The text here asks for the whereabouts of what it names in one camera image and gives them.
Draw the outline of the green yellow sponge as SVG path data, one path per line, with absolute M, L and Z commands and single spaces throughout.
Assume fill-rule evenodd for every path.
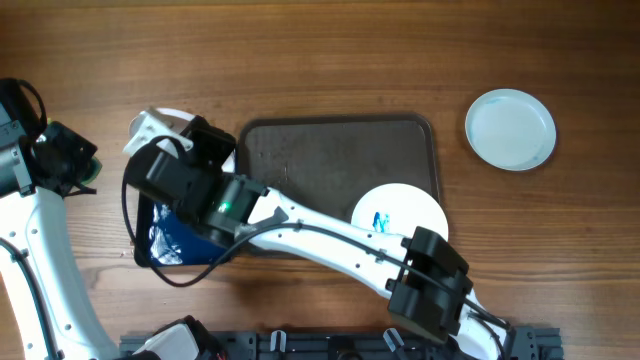
M 82 177 L 81 183 L 84 186 L 88 186 L 91 182 L 93 182 L 99 175 L 102 169 L 102 163 L 99 161 L 97 157 L 93 157 L 89 163 L 89 167 Z

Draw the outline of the dark brown serving tray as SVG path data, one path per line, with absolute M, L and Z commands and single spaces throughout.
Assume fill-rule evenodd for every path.
M 389 183 L 441 206 L 432 129 L 415 113 L 258 119 L 240 134 L 236 172 L 350 224 L 360 198 Z

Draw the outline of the blue water tray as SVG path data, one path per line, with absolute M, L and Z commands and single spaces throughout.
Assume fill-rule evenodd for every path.
M 158 268 L 208 265 L 226 249 L 199 237 L 166 206 L 139 195 L 135 245 Z

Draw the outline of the pale green plate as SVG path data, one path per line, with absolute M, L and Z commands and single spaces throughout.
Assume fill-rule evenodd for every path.
M 464 127 L 472 150 L 506 171 L 543 165 L 557 144 L 550 111 L 534 96 L 516 89 L 495 89 L 479 96 L 467 111 Z

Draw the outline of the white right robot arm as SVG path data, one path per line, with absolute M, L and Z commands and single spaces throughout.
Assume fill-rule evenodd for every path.
M 503 359 L 509 327 L 478 302 L 449 243 L 429 123 L 413 113 L 261 119 L 234 138 L 193 136 L 220 166 L 179 219 L 212 242 L 289 253 L 344 273 L 393 321 L 478 359 Z

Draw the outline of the white plate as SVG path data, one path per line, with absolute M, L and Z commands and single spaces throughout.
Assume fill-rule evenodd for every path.
M 427 192 L 402 183 L 380 185 L 355 205 L 351 224 L 379 233 L 411 238 L 417 227 L 449 238 L 449 224 L 440 204 Z
M 144 145 L 150 143 L 156 137 L 169 136 L 176 139 L 184 148 L 190 150 L 193 146 L 191 140 L 183 137 L 181 132 L 196 115 L 171 108 L 150 107 L 139 113 L 129 126 L 129 142 L 123 152 L 133 156 Z M 223 165 L 224 172 L 236 172 L 236 151 Z

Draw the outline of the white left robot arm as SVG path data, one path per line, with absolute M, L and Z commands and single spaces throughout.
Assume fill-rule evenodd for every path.
M 65 198 L 88 194 L 97 148 L 59 122 L 1 138 L 1 276 L 28 359 L 115 359 L 78 270 Z

